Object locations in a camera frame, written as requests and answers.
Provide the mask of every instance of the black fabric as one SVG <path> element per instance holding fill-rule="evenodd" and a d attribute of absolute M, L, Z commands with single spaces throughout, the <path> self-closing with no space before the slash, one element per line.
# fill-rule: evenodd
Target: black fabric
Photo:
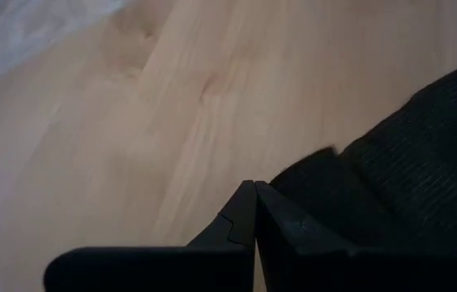
<path fill-rule="evenodd" d="M 457 71 L 338 157 L 316 152 L 271 185 L 356 244 L 457 251 Z"/>

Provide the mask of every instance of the wood grain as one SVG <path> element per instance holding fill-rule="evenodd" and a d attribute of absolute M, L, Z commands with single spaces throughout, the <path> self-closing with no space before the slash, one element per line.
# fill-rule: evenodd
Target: wood grain
<path fill-rule="evenodd" d="M 452 1 L 173 4 L 0 78 L 0 289 L 40 290 L 73 247 L 187 243 L 241 180 L 342 149 L 457 67 Z"/>

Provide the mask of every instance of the wooden floor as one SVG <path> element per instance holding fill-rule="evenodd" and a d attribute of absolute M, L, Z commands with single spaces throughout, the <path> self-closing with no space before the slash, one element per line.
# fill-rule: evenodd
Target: wooden floor
<path fill-rule="evenodd" d="M 0 77 L 0 291 L 74 247 L 187 243 L 456 67 L 454 0 L 139 0 Z"/>

